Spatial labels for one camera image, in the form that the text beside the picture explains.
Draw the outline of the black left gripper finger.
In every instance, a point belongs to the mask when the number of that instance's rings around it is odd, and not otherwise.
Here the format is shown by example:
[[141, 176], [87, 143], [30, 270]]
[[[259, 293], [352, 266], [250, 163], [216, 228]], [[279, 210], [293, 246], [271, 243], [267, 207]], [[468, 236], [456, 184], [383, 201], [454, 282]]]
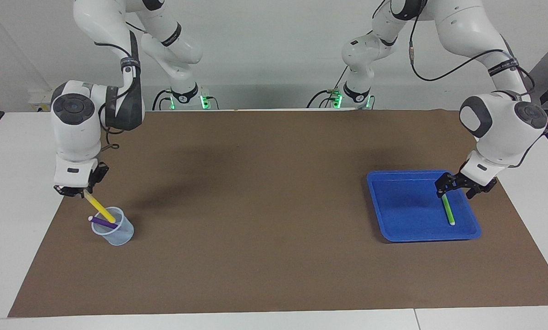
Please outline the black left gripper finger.
[[435, 182], [435, 188], [437, 190], [437, 198], [442, 198], [447, 192], [456, 190], [459, 188], [458, 176], [452, 175], [449, 172], [443, 173]]
[[472, 180], [469, 180], [467, 182], [467, 192], [466, 192], [466, 197], [471, 200], [475, 195], [478, 195], [480, 193], [488, 193], [490, 192], [490, 190], [492, 190], [492, 188], [494, 188], [494, 186], [496, 186], [496, 184], [498, 183], [498, 180], [491, 180], [488, 184], [486, 184], [485, 186], [482, 186], [480, 184], [478, 184], [477, 182], [474, 182]]

